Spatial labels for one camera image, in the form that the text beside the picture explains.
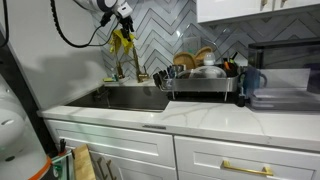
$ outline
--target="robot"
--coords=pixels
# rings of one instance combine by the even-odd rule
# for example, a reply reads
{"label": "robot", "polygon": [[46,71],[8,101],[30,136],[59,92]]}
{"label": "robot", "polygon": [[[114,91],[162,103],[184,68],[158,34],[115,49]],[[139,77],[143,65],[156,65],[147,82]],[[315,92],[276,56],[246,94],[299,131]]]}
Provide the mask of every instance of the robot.
{"label": "robot", "polygon": [[[104,24],[115,15],[124,36],[133,32],[130,17],[133,10],[125,0],[73,1],[88,11],[104,12]],[[50,166],[51,159],[45,154],[26,112],[0,74],[0,179],[41,179]]]}

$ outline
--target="kitchen sink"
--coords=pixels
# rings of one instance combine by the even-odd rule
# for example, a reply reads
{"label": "kitchen sink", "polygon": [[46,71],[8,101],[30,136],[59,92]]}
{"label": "kitchen sink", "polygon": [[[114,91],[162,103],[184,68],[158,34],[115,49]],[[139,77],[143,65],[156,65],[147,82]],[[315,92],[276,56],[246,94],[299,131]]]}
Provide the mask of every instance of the kitchen sink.
{"label": "kitchen sink", "polygon": [[66,106],[162,112],[169,99],[154,86],[100,87]]}

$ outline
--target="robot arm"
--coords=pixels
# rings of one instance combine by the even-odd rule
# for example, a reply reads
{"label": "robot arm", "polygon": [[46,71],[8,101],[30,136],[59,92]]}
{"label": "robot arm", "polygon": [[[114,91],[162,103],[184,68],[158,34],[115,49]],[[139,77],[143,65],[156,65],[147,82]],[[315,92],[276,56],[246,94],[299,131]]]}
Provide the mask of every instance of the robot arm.
{"label": "robot arm", "polygon": [[104,15],[101,20],[101,26],[105,26],[113,14],[119,20],[119,23],[122,25],[122,35],[124,38],[127,38],[129,41],[130,32],[134,32],[132,26],[132,8],[125,0],[73,0],[80,7],[95,12],[104,12]]}
{"label": "robot arm", "polygon": [[113,12],[117,17],[125,19],[132,14],[132,8],[125,0],[73,0],[82,8],[90,11]]}

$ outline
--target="wooden cutting board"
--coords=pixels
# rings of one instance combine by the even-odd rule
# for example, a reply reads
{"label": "wooden cutting board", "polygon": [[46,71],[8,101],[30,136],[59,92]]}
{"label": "wooden cutting board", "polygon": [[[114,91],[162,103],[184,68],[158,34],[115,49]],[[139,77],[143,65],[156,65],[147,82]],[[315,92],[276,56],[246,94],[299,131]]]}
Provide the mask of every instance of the wooden cutting board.
{"label": "wooden cutting board", "polygon": [[89,150],[86,144],[77,147],[74,152],[75,180],[97,180],[94,174]]}
{"label": "wooden cutting board", "polygon": [[194,64],[194,57],[192,54],[188,52],[181,52],[176,54],[173,57],[173,64],[174,65],[186,65],[186,69],[194,69],[196,68]]}

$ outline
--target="white cabinet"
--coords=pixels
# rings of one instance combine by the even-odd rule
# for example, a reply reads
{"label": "white cabinet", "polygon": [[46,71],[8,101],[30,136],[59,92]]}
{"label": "white cabinet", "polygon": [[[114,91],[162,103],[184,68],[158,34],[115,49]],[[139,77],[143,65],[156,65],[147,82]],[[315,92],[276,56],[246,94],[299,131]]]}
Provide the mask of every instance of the white cabinet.
{"label": "white cabinet", "polygon": [[319,4],[320,0],[197,0],[197,20],[226,20]]}
{"label": "white cabinet", "polygon": [[112,180],[176,180],[175,168],[158,166],[126,158],[90,151],[94,169],[102,172],[100,179]]}
{"label": "white cabinet", "polygon": [[276,0],[274,10],[285,10],[320,4],[320,0]]}
{"label": "white cabinet", "polygon": [[319,154],[186,137],[175,143],[179,172],[223,180],[320,180]]}
{"label": "white cabinet", "polygon": [[208,176],[201,176],[198,174],[179,171],[179,180],[222,180],[222,179],[216,179]]}
{"label": "white cabinet", "polygon": [[271,12],[274,0],[197,0],[198,23]]}
{"label": "white cabinet", "polygon": [[175,167],[171,135],[104,126],[46,120],[55,143],[65,139],[67,146],[87,144],[89,150],[128,159]]}

